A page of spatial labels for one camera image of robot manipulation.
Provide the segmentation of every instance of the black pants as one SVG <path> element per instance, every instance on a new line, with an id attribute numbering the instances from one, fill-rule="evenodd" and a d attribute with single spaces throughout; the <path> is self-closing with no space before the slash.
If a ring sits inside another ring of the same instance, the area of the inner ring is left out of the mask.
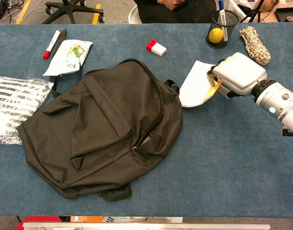
<path id="1" fill-rule="evenodd" d="M 210 23 L 216 11 L 214 0 L 186 0 L 173 11 L 147 0 L 134 1 L 142 23 Z"/>

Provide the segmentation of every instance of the metal bar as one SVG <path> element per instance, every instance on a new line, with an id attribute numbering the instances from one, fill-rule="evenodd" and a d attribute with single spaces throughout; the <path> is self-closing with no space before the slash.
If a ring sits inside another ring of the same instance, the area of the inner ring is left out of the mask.
<path id="1" fill-rule="evenodd" d="M 77 223 L 77 222 L 27 222 L 23 224 L 24 230 L 35 230 L 46 228 L 45 230 L 63 230 L 77 228 L 80 230 L 93 229 L 117 229 L 117 230 L 137 230 L 137 229 L 199 229 L 199 230 L 269 230 L 270 225 L 260 224 L 191 224 L 191 223 Z"/>

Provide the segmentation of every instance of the eraser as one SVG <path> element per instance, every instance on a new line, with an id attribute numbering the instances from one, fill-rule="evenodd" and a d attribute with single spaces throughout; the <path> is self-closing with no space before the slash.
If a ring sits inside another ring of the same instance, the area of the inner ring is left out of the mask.
<path id="1" fill-rule="evenodd" d="M 151 51 L 159 56 L 162 56 L 167 51 L 167 48 L 163 47 L 155 40 L 150 41 L 146 47 L 148 51 Z"/>

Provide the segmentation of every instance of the robotic arm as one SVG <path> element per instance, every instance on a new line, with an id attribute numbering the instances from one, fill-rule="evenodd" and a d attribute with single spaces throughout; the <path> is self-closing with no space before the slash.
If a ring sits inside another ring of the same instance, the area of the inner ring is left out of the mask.
<path id="1" fill-rule="evenodd" d="M 221 81 L 218 91 L 227 98 L 255 97 L 254 102 L 284 124 L 283 135 L 293 136 L 293 92 L 267 80 L 266 70 L 243 54 L 235 53 L 208 71 L 210 83 Z"/>

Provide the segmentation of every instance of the chair base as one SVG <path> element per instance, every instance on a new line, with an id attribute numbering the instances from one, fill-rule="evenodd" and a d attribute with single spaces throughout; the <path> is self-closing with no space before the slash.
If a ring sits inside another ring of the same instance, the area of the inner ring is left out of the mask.
<path id="1" fill-rule="evenodd" d="M 88 12 L 88 13 L 98 13 L 103 16 L 104 12 L 102 9 L 94 9 L 85 6 L 76 5 L 80 0 L 63 0 L 63 3 L 56 2 L 46 2 L 45 5 L 47 8 L 58 8 L 58 10 L 53 13 L 48 19 L 46 19 L 42 24 L 50 24 L 55 21 L 57 18 L 60 18 L 62 15 L 67 14 L 70 18 L 72 24 L 75 24 L 73 17 L 73 12 Z"/>

